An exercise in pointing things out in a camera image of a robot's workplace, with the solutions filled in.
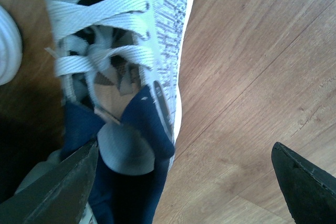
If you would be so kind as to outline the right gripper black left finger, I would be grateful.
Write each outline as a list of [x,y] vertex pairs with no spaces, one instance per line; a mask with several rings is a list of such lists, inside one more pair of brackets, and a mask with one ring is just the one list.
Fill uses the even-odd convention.
[[65,160],[52,152],[24,178],[14,196],[1,203],[1,223],[96,223],[88,198],[98,160],[90,141]]

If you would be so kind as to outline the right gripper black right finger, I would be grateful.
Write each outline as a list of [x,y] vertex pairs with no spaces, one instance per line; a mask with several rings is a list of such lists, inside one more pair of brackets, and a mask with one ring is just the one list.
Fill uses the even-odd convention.
[[335,177],[277,142],[271,161],[295,223],[335,223]]

